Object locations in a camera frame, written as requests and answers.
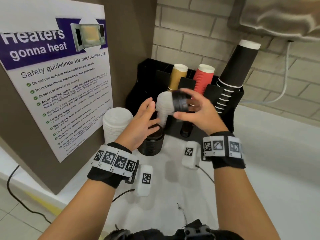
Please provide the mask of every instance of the tiled floor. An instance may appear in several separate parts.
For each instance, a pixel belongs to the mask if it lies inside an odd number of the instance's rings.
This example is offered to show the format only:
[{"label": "tiled floor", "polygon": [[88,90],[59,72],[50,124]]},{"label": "tiled floor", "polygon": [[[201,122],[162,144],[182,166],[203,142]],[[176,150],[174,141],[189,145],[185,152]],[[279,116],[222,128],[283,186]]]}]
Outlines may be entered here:
[{"label": "tiled floor", "polygon": [[[49,221],[54,220],[55,216],[46,208],[21,192],[16,192],[13,189],[12,191],[31,210],[41,212]],[[27,211],[8,193],[4,183],[0,183],[1,240],[36,240],[48,226],[49,223],[42,216]]]}]

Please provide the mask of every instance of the black wristband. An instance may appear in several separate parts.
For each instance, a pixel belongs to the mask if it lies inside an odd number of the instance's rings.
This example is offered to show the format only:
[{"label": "black wristband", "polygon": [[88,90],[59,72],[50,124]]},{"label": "black wristband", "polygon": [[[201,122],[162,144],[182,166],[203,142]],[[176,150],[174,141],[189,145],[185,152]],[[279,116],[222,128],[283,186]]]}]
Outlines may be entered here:
[{"label": "black wristband", "polygon": [[[228,145],[228,136],[234,137],[234,134],[230,131],[220,131],[211,134],[210,136],[224,136],[224,143]],[[229,148],[226,146],[226,155],[229,154]],[[234,167],[245,169],[246,164],[243,159],[229,157],[229,156],[206,156],[206,159],[212,161],[212,165],[214,169],[222,168],[222,167]]]},{"label": "black wristband", "polygon": [[[123,150],[125,152],[129,152],[132,154],[132,151],[124,147],[123,145],[120,145],[116,142],[111,142],[108,144],[108,146],[111,146],[113,148],[117,148],[120,150]],[[118,188],[120,182],[124,178],[122,175],[115,174],[112,172],[108,172],[105,170],[102,170],[100,168],[92,167],[90,172],[88,173],[88,178],[95,181],[102,181],[106,183],[107,185],[110,185],[113,188]]]}]

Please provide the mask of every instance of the white brick wall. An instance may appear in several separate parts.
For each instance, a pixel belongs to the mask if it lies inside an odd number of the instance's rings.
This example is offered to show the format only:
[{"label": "white brick wall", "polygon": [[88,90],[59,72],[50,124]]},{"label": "white brick wall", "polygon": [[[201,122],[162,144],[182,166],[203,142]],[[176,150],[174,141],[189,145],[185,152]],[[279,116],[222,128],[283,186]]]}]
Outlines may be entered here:
[{"label": "white brick wall", "polygon": [[[221,75],[241,39],[261,43],[243,86],[244,99],[268,101],[282,90],[286,41],[227,27],[234,0],[158,0],[152,58],[191,69],[213,66]],[[291,44],[286,94],[246,106],[320,127],[320,42]]]}]

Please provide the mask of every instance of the wristband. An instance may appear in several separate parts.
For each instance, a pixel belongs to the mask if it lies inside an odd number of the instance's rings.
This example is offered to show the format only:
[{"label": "wristband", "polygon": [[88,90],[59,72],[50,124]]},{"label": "wristband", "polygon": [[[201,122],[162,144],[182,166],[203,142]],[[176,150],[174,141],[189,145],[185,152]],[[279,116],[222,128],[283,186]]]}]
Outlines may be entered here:
[{"label": "wristband", "polygon": [[214,169],[227,166],[246,168],[240,139],[234,137],[229,131],[221,131],[204,137],[203,151],[205,157],[212,161]]},{"label": "wristband", "polygon": [[132,184],[138,169],[139,160],[126,147],[111,142],[102,145],[95,155],[88,174],[91,180],[102,181],[113,188],[117,188],[122,181]]}]

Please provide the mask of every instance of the right hand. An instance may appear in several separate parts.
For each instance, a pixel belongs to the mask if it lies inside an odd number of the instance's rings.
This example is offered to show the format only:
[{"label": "right hand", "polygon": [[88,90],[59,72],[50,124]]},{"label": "right hand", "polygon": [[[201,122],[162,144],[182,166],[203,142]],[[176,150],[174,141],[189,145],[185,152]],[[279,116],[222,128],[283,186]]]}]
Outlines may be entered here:
[{"label": "right hand", "polygon": [[190,106],[189,111],[195,111],[195,113],[175,112],[173,116],[176,119],[189,121],[208,135],[228,131],[209,99],[188,88],[181,88],[180,90],[192,96],[188,103],[194,106]]}]

